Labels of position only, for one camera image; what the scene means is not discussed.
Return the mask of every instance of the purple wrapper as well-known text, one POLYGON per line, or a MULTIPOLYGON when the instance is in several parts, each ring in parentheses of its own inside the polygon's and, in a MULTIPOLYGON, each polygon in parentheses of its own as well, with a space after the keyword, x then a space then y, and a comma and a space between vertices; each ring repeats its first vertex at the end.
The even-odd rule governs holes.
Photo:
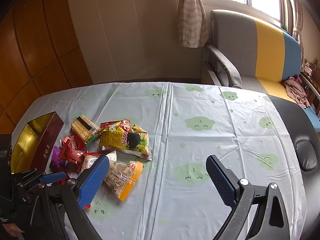
POLYGON ((55 166, 62 168, 66 165, 66 160, 62 160, 62 159, 58 158, 60 152, 61 152, 61 150, 57 146, 55 146, 53 148, 53 154, 52 154, 51 161, 54 162, 55 166))

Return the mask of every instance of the maroon gift box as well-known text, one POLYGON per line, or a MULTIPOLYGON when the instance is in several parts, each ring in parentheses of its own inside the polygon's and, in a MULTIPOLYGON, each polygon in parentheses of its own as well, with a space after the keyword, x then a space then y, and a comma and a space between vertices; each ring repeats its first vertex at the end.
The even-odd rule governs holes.
POLYGON ((34 168, 44 172, 62 127, 63 121, 56 112, 28 122, 13 148, 11 172, 34 168))

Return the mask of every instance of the person's hand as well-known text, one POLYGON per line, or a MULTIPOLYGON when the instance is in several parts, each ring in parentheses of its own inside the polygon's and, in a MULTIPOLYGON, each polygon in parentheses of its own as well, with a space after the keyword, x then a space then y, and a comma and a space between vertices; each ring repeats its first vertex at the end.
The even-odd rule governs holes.
POLYGON ((5 231, 7 231, 11 236, 17 236, 17 233, 24 233, 16 224, 2 224, 5 231))

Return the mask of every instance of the curtain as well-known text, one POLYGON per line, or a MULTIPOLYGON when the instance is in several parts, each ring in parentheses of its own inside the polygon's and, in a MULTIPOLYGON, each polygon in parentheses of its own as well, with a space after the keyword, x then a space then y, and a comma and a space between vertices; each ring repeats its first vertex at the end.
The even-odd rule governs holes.
POLYGON ((203 47, 209 37, 207 17, 201 0, 180 0, 178 41, 187 48, 203 47))
POLYGON ((300 44, 302 55, 301 55, 301 71, 303 71, 304 66, 304 49, 302 44, 302 27, 303 27, 303 5, 300 0, 293 0, 294 4, 294 14, 295 14, 295 21, 293 22, 293 29, 292 29, 292 37, 300 44))

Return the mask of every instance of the snack pile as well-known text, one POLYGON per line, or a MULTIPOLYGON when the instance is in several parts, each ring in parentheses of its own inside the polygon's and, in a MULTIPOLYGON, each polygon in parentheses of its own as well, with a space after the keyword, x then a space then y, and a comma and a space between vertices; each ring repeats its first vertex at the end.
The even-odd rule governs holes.
POLYGON ((54 147, 50 169, 53 172, 81 173, 90 168, 97 158, 104 154, 109 158, 110 168, 104 181, 119 200, 125 200, 137 182, 143 164, 130 161, 120 163, 116 159, 116 150, 133 154, 151 161, 152 151, 149 147, 149 135, 138 125, 131 126, 128 119, 104 122, 97 126, 83 114, 71 123, 73 135, 60 140, 61 148, 54 147), (101 135, 99 151, 89 153, 83 149, 101 135))

